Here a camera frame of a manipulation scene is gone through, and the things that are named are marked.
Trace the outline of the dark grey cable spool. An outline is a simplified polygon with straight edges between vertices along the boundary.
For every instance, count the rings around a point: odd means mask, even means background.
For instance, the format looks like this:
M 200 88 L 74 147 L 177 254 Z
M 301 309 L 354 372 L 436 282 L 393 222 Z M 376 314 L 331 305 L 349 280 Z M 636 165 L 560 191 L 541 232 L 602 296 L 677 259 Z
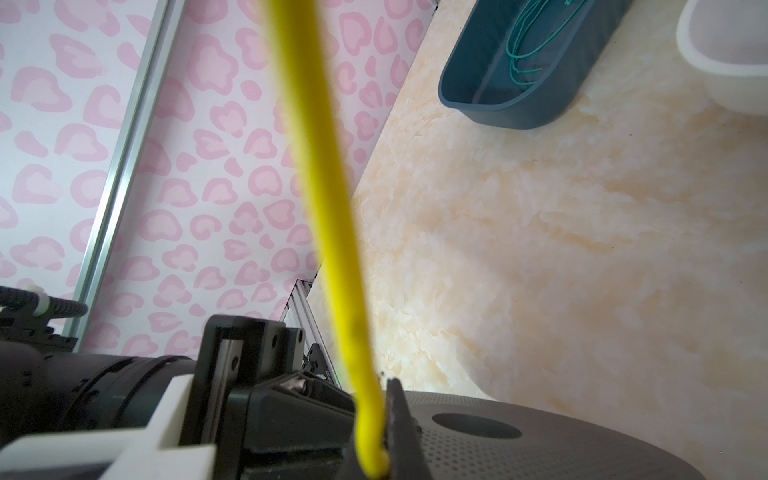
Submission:
M 435 479 L 700 479 L 688 462 L 593 423 L 519 405 L 408 391 Z

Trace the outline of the white plastic tray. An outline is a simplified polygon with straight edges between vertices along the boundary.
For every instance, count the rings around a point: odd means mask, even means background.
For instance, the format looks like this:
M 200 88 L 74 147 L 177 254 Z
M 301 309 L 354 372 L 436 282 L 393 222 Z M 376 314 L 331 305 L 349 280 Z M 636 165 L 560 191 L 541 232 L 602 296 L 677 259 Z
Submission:
M 766 1 L 690 0 L 676 42 L 717 104 L 742 114 L 767 114 Z

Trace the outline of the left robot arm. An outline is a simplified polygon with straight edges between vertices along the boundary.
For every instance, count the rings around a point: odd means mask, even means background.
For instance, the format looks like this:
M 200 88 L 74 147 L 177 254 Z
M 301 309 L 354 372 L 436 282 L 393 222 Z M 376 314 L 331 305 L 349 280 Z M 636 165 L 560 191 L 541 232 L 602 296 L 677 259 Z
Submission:
M 305 334 L 210 318 L 199 355 L 1 346 L 5 479 L 331 479 L 352 398 L 302 366 Z

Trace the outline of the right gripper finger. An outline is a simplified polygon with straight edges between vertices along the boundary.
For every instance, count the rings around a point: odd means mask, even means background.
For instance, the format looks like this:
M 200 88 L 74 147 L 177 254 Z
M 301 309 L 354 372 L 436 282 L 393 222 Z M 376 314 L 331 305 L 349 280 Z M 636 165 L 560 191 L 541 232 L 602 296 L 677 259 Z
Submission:
M 386 447 L 393 480 L 431 479 L 428 463 L 421 449 L 421 430 L 413 419 L 399 379 L 387 381 Z

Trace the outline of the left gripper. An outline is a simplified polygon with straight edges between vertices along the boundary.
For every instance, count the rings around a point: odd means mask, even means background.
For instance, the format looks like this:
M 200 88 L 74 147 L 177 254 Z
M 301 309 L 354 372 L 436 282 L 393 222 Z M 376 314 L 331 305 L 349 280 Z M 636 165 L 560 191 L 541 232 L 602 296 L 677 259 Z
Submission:
M 333 479 L 352 397 L 303 369 L 302 329 L 214 315 L 205 325 L 179 443 L 214 446 L 216 479 Z

